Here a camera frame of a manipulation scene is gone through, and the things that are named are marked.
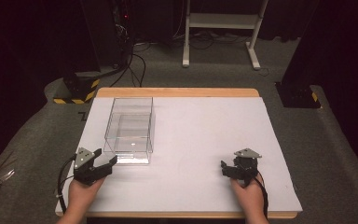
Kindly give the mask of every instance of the white tabletop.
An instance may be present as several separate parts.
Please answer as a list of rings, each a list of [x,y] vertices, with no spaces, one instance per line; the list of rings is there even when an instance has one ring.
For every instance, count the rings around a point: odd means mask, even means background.
[[[114,98],[95,98],[79,142],[90,151],[104,146]],[[222,176],[220,161],[233,165],[235,151],[263,157],[270,217],[302,211],[281,148],[261,97],[155,97],[156,132],[151,163],[113,166],[89,217],[241,217]],[[94,166],[105,164],[100,156]],[[67,202],[69,181],[63,194]],[[59,205],[57,214],[62,210]]]

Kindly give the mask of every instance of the gray carpet floor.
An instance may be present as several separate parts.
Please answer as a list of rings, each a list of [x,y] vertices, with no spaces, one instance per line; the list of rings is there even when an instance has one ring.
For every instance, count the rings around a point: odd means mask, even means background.
[[[298,41],[257,40],[262,66],[253,70],[243,42],[215,43],[207,49],[190,49],[190,66],[182,67],[182,48],[147,44],[135,47],[146,62],[144,87],[255,88],[266,104],[281,145],[296,194],[304,211],[288,220],[270,223],[358,223],[358,160],[339,128],[324,90],[311,86],[322,108],[285,108],[274,87],[282,80]],[[204,43],[193,41],[201,48]],[[139,77],[143,64],[133,58]],[[118,75],[104,77],[98,88],[111,85]],[[79,112],[91,104],[56,105],[52,97],[60,79],[46,86],[48,103],[17,132],[0,157],[0,175],[14,174],[0,191],[0,224],[55,223],[55,187],[58,172],[76,150],[85,126]],[[128,71],[115,85],[131,87]],[[203,223],[206,220],[112,219],[104,223]],[[208,223],[244,223],[243,220],[209,220]]]

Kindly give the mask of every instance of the transparent container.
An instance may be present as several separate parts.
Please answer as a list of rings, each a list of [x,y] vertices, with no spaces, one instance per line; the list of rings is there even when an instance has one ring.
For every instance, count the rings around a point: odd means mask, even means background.
[[[103,152],[117,164],[150,163],[155,120],[153,98],[115,98]]]

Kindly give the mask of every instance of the white metal stand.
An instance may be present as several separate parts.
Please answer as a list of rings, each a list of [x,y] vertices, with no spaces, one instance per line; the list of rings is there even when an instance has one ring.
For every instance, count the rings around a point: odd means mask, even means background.
[[[190,13],[190,0],[187,0],[186,10],[186,33],[183,51],[183,67],[190,66],[189,33],[190,27],[202,28],[228,28],[254,30],[251,42],[246,42],[246,49],[252,61],[254,70],[260,69],[260,63],[255,55],[255,41],[260,30],[261,22],[266,11],[269,0],[263,0],[260,11],[256,15],[238,14],[212,14],[212,13]]]

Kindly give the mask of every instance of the hand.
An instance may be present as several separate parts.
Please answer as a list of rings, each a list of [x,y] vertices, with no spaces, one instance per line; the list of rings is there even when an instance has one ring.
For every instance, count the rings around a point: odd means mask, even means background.
[[[262,178],[257,175],[257,180],[262,183]],[[245,188],[238,180],[230,178],[231,187],[237,195],[238,202],[243,209],[246,217],[246,223],[268,223],[263,213],[264,199],[263,192],[255,180],[251,180]]]
[[[84,185],[77,180],[72,180],[69,185],[68,208],[59,223],[80,223],[83,216],[89,210],[105,177],[97,180],[91,186]]]

